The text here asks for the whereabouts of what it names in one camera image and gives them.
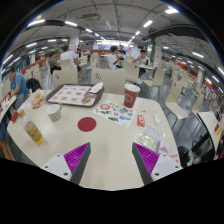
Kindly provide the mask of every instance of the paper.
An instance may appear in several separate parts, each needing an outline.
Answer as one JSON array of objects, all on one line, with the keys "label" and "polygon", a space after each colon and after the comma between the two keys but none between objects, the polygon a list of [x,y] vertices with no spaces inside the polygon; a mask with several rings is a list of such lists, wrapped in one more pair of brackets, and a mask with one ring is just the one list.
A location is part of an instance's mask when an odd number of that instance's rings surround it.
[{"label": "paper", "polygon": [[136,114],[136,111],[109,100],[105,100],[92,112],[125,128],[130,127]]},{"label": "paper", "polygon": [[64,85],[51,97],[49,102],[91,106],[94,104],[97,95],[90,93],[90,88],[90,86]]}]

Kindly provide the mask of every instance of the person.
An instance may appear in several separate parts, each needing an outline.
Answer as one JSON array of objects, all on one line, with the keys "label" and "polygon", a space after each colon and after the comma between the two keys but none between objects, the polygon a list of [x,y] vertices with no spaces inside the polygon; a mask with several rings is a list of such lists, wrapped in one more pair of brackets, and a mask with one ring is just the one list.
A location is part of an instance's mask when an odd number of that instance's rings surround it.
[{"label": "person", "polygon": [[78,48],[77,48],[77,54],[79,54],[79,58],[81,58],[81,48],[80,48],[80,45],[78,45]]},{"label": "person", "polygon": [[119,50],[119,52],[120,52],[121,54],[126,55],[126,51],[124,50],[124,46],[123,46],[123,45],[120,45],[120,50]]},{"label": "person", "polygon": [[11,98],[14,95],[17,95],[17,99],[13,106],[10,107],[10,113],[13,114],[15,110],[18,110],[19,107],[29,98],[29,90],[26,87],[26,79],[21,73],[16,72],[15,68],[11,68],[9,71],[9,81],[10,81],[10,89],[11,92]]},{"label": "person", "polygon": [[[140,56],[138,58],[136,58],[133,62],[137,62],[139,61],[140,64],[142,65],[146,65],[148,63],[150,63],[150,59],[149,57],[146,56],[146,51],[145,50],[141,50],[140,51]],[[139,76],[143,75],[146,73],[146,70],[144,68],[140,68],[139,70]]]},{"label": "person", "polygon": [[53,58],[54,55],[54,51],[50,52],[48,59],[48,63],[51,67],[51,75],[53,74],[54,70],[61,70],[61,67],[57,66],[59,63],[57,63],[57,61]]},{"label": "person", "polygon": [[78,69],[78,75],[82,72],[82,68],[78,66],[79,60],[76,57],[75,53],[73,51],[70,51],[70,48],[68,45],[65,45],[63,48],[64,53],[60,55],[61,60],[70,60],[72,68],[77,68]]},{"label": "person", "polygon": [[89,49],[86,50],[85,54],[88,55],[88,61],[89,61],[89,59],[90,59],[90,51],[89,51]]},{"label": "person", "polygon": [[122,56],[118,57],[118,48],[117,46],[112,46],[110,48],[111,53],[108,55],[108,65],[111,70],[115,70],[116,68],[122,68],[117,62],[122,58]]}]

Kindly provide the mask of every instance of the man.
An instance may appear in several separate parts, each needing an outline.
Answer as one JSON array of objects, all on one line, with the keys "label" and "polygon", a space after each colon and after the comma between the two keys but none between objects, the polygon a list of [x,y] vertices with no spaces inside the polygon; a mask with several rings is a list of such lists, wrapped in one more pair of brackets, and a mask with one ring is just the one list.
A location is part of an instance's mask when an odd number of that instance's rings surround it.
[{"label": "man", "polygon": [[[15,110],[18,110],[19,107],[29,98],[29,90],[26,87],[26,79],[24,76],[15,71],[15,68],[11,68],[9,71],[9,81],[11,92],[11,98],[14,95],[17,95],[17,99],[15,101],[14,107]],[[15,111],[13,107],[10,107],[10,112],[13,114]]]},{"label": "man", "polygon": [[88,55],[88,61],[89,61],[89,59],[90,59],[90,51],[89,51],[89,49],[87,49],[86,52],[85,52],[84,54],[85,54],[85,55]]},{"label": "man", "polygon": [[[150,59],[149,59],[149,57],[146,56],[146,51],[145,50],[140,51],[140,56],[138,58],[136,58],[133,62],[135,63],[136,61],[139,61],[141,65],[142,64],[146,65],[147,62],[148,62],[148,64],[150,63]],[[143,68],[140,68],[139,76],[141,76],[145,73],[146,73],[146,70],[143,69]]]},{"label": "man", "polygon": [[72,68],[78,69],[78,75],[82,72],[82,68],[78,66],[79,60],[76,57],[75,53],[73,51],[70,51],[70,48],[68,45],[64,46],[63,48],[64,53],[60,55],[61,60],[70,60]]},{"label": "man", "polygon": [[122,58],[122,56],[118,57],[118,48],[116,46],[112,46],[110,48],[111,53],[108,55],[108,65],[111,70],[115,70],[116,68],[122,68],[117,64],[117,62]]},{"label": "man", "polygon": [[120,45],[120,50],[119,50],[119,52],[120,52],[121,54],[126,55],[126,51],[124,51],[124,46],[123,46],[123,45]]}]

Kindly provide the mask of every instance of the ceiling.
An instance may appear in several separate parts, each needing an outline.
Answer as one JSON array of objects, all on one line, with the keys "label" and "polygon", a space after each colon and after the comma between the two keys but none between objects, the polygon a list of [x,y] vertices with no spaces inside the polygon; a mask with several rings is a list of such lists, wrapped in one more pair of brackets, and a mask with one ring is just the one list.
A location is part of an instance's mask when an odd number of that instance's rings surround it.
[{"label": "ceiling", "polygon": [[[79,29],[80,40],[84,41],[99,39],[94,34],[88,33],[85,28],[97,32],[105,39],[114,38],[123,41],[129,41],[136,31],[140,31],[140,34],[132,42],[144,46],[147,45],[147,42],[143,41],[143,38],[156,37],[156,42],[160,42],[162,46],[169,46],[169,51],[172,54],[191,57],[191,60],[194,61],[195,59],[194,63],[196,66],[204,63],[207,67],[212,68],[212,72],[211,69],[208,69],[210,70],[208,74],[212,75],[215,71],[215,76],[220,80],[220,83],[215,82],[215,84],[223,88],[224,76],[217,69],[221,67],[221,63],[212,44],[183,15],[180,13],[166,14],[165,10],[167,9],[168,5],[158,0],[62,1],[41,14],[41,19],[46,20],[44,26],[40,24],[29,29],[25,28],[16,38],[8,55],[13,51],[17,51],[16,56],[26,54],[27,49],[24,46],[33,41],[42,40],[40,45],[38,43],[38,47],[41,48],[43,45],[46,45],[47,42],[44,42],[44,40],[47,38],[68,38],[72,29]],[[98,13],[101,17],[100,22],[86,23],[81,20],[83,15],[90,13]],[[148,20],[152,20],[153,23],[144,28],[143,25]],[[78,27],[66,26],[64,21],[74,22],[78,24]],[[204,55],[203,59],[192,54],[192,51],[195,49]]]}]

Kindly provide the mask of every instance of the lid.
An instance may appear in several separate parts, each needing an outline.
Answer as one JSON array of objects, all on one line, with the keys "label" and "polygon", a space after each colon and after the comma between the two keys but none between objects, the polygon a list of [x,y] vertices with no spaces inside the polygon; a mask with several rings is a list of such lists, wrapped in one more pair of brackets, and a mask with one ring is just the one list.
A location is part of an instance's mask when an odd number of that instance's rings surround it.
[{"label": "lid", "polygon": [[124,88],[135,93],[139,93],[141,91],[138,86],[133,84],[125,84]]},{"label": "lid", "polygon": [[25,112],[24,112],[24,110],[23,110],[23,109],[19,110],[19,116],[20,116],[20,117],[23,117],[23,116],[24,116],[24,114],[25,114]]}]

